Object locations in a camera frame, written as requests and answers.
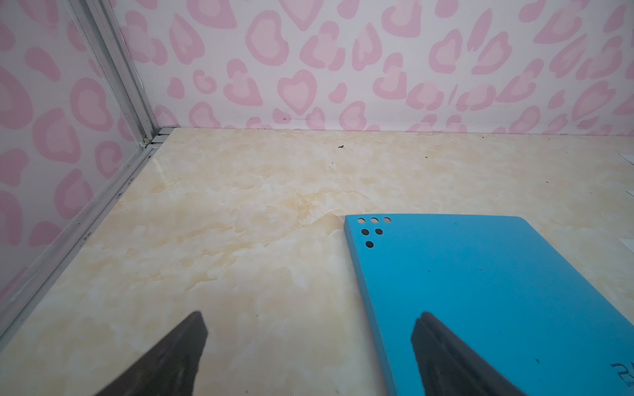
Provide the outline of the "teal folder with black inside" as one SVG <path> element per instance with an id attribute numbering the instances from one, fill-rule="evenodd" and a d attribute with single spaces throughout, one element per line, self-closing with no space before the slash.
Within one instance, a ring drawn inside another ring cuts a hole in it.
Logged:
<path id="1" fill-rule="evenodd" d="M 526 395 L 630 395 L 633 326 L 526 220 L 357 214 L 344 231 L 391 395 L 427 395 L 429 312 Z"/>

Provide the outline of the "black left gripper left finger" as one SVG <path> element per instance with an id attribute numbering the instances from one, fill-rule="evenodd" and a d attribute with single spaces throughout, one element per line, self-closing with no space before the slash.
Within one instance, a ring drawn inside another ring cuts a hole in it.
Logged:
<path id="1" fill-rule="evenodd" d="M 192 395 L 207 335 L 201 312 L 190 313 L 97 396 Z"/>

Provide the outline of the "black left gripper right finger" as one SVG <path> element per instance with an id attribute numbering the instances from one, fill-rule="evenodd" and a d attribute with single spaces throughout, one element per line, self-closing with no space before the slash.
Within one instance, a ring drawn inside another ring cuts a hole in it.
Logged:
<path id="1" fill-rule="evenodd" d="M 410 340 L 427 395 L 523 394 L 429 312 L 416 320 Z"/>

